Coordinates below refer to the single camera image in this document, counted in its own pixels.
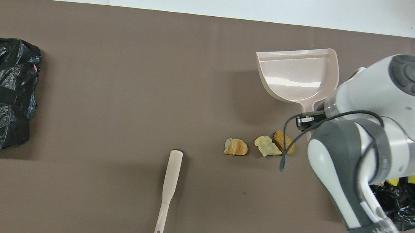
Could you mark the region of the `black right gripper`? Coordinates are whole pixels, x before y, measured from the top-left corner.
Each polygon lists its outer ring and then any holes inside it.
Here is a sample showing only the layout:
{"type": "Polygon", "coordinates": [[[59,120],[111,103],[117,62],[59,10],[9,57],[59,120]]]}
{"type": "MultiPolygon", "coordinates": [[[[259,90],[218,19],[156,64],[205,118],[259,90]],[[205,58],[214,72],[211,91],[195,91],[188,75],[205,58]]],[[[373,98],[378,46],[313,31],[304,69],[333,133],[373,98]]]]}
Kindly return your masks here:
{"type": "Polygon", "coordinates": [[[313,112],[314,114],[311,115],[303,115],[300,114],[296,117],[296,127],[299,131],[305,131],[310,128],[315,122],[322,122],[324,119],[327,119],[327,115],[325,112],[326,106],[320,104],[317,106],[316,110],[313,112]]]}

